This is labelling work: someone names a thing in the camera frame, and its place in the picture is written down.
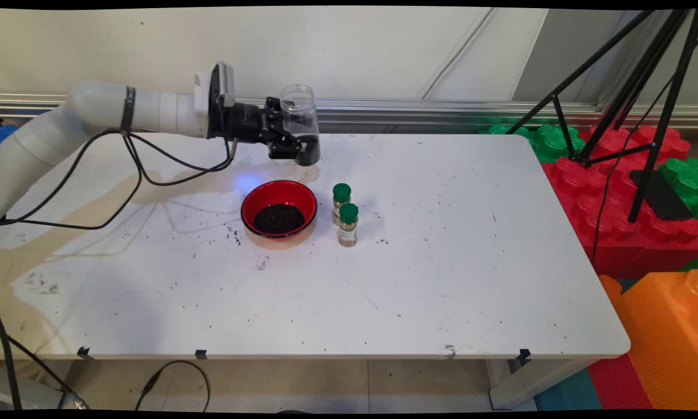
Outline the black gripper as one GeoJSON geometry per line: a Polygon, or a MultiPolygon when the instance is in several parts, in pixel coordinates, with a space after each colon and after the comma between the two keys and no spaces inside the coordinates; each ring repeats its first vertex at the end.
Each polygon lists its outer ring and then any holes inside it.
{"type": "Polygon", "coordinates": [[[217,100],[208,101],[209,138],[263,143],[270,159],[297,159],[303,143],[283,125],[282,101],[276,97],[267,97],[264,108],[240,102],[224,107],[217,100]]]}

